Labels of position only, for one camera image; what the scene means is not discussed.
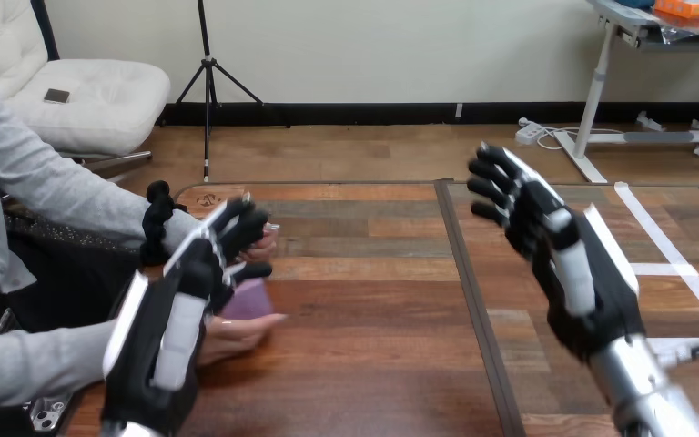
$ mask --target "white armchair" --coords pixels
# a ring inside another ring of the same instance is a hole
[[[44,101],[49,88],[70,92],[66,104]],[[0,93],[46,143],[98,170],[151,158],[130,154],[151,133],[170,81],[148,64],[98,59],[47,62],[30,0],[0,0]]]

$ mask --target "silver robotic arm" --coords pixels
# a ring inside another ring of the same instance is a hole
[[[645,338],[638,281],[598,211],[571,211],[509,150],[481,144],[468,188],[488,202],[473,214],[495,221],[532,264],[549,301],[548,323],[588,366],[624,436],[699,437],[699,415]]]
[[[269,264],[228,265],[263,237],[266,212],[250,195],[224,203],[189,234],[148,283],[136,273],[103,362],[105,437],[170,437],[197,398],[195,373],[205,325],[223,310],[237,283],[271,274]]]

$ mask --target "white desk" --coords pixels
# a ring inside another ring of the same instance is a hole
[[[657,19],[644,11],[620,5],[613,0],[588,0],[599,13],[599,23],[606,31],[599,63],[593,72],[591,90],[585,103],[577,138],[566,132],[556,132],[555,138],[582,174],[591,182],[607,182],[599,170],[585,156],[589,144],[626,143],[699,143],[699,130],[689,132],[627,132],[625,134],[592,134],[593,118],[602,96],[613,41],[621,39],[641,51],[699,52],[699,37],[686,38],[665,44]]]

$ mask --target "black tripod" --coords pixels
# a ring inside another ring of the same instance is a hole
[[[218,61],[216,60],[215,57],[212,57],[210,55],[210,43],[208,42],[208,25],[205,23],[205,3],[203,2],[203,0],[197,0],[197,8],[199,9],[199,25],[202,28],[202,45],[205,47],[205,59],[202,59],[201,65],[199,66],[199,69],[194,74],[194,77],[191,78],[191,81],[186,86],[186,89],[183,90],[183,93],[181,93],[180,97],[176,101],[176,108],[183,101],[183,98],[188,93],[188,90],[191,89],[191,87],[194,85],[195,82],[197,82],[197,78],[199,77],[200,73],[202,73],[204,71],[205,72],[205,182],[208,182],[209,177],[210,177],[210,119],[212,118],[214,111],[221,106],[219,104],[218,100],[216,99],[216,82],[213,80],[213,68],[217,68],[218,71],[220,71],[221,74],[223,74],[224,76],[228,77],[228,79],[231,80],[234,83],[234,85],[239,86],[239,89],[245,91],[245,94],[247,94],[248,96],[250,96],[250,98],[255,100],[259,107],[264,107],[264,102],[262,102],[260,98],[256,97],[256,95],[253,94],[249,89],[245,88],[244,85],[240,84],[237,79],[235,79],[231,74],[229,74],[227,72],[227,70],[225,70],[224,67],[218,63]],[[284,120],[282,117],[280,117],[279,114],[277,113],[277,111],[273,111],[273,114],[274,114],[274,118],[277,120],[279,125],[283,125],[285,127],[290,128],[290,124],[288,123],[288,121]],[[161,126],[164,126],[165,124],[166,124],[166,121],[164,118],[162,118]]]

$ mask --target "power strip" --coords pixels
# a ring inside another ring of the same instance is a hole
[[[526,146],[534,144],[545,135],[545,127],[537,123],[529,123],[516,132],[516,141]]]

